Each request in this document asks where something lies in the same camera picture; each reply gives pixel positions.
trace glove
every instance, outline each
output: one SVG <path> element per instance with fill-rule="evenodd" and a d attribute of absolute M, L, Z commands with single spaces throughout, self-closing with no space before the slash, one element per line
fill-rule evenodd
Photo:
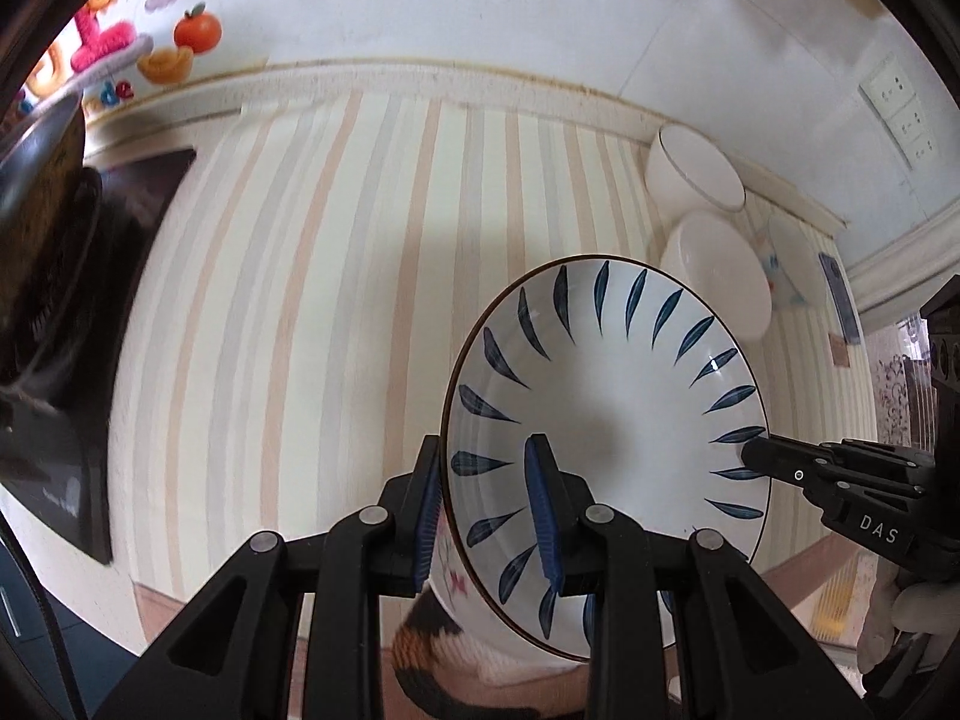
<path fill-rule="evenodd" d="M 918 583 L 901 590 L 896 583 L 898 574 L 899 567 L 880 559 L 870 608 L 856 645 L 861 674 L 886 658 L 897 631 L 931 635 L 918 669 L 939 664 L 960 631 L 960 584 Z"/>

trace screw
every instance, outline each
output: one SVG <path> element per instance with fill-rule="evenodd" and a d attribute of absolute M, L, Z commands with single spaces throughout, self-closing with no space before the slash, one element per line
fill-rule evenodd
<path fill-rule="evenodd" d="M 364 525 L 379 525 L 387 517 L 390 517 L 390 515 L 387 513 L 387 509 L 382 506 L 368 506 L 360 512 L 360 521 Z"/>
<path fill-rule="evenodd" d="M 723 536 L 713 528 L 703 528 L 702 531 L 697 531 L 697 543 L 713 552 L 723 546 Z"/>
<path fill-rule="evenodd" d="M 613 509 L 604 506 L 602 503 L 595 503 L 587 506 L 587 519 L 597 525 L 605 525 L 613 519 Z"/>
<path fill-rule="evenodd" d="M 278 543 L 280 543 L 280 539 L 277 538 L 276 533 L 273 531 L 260 531 L 260 533 L 254 533 L 253 536 L 251 536 L 250 548 L 253 552 L 270 552 Z"/>

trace electrical outlet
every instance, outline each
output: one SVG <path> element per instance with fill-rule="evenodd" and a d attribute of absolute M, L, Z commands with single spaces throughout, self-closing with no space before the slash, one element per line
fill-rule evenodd
<path fill-rule="evenodd" d="M 889 55 L 860 84 L 880 119 L 890 119 L 914 95 L 913 84 L 894 55 Z"/>
<path fill-rule="evenodd" d="M 904 153 L 906 154 L 907 162 L 910 163 L 910 167 L 917 170 L 917 167 L 932 162 L 936 158 L 937 142 L 933 140 L 933 136 L 928 132 L 920 135 L 917 140 L 904 146 Z"/>
<path fill-rule="evenodd" d="M 913 95 L 909 103 L 887 119 L 887 127 L 890 127 L 896 142 L 904 148 L 923 137 L 926 134 L 926 116 L 920 107 L 920 98 Z"/>

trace cabinet handle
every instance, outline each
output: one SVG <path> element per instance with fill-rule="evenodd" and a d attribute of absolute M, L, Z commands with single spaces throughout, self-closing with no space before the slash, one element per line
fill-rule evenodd
<path fill-rule="evenodd" d="M 17 638 L 20 637 L 20 626 L 16 624 L 16 617 L 13 616 L 13 608 L 10 605 L 10 599 L 7 595 L 6 587 L 3 587 L 3 584 L 0 584 L 0 601 L 3 601 L 3 608 L 7 612 L 7 616 L 10 618 L 10 625 L 13 628 L 13 635 Z"/>

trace wall trim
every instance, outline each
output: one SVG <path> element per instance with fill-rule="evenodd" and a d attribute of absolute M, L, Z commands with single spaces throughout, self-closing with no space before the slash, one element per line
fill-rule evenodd
<path fill-rule="evenodd" d="M 960 269 L 960 197 L 848 270 L 864 332 L 898 322 Z"/>
<path fill-rule="evenodd" d="M 484 108 L 518 110 L 649 143 L 659 113 L 603 92 L 542 76 L 424 60 L 335 60 L 253 68 L 202 79 L 123 108 L 88 124 L 92 156 L 123 141 L 179 124 L 236 112 L 267 100 L 319 100 L 359 90 L 444 98 Z M 728 157 L 744 185 L 829 237 L 846 223 L 793 184 L 736 153 Z"/>

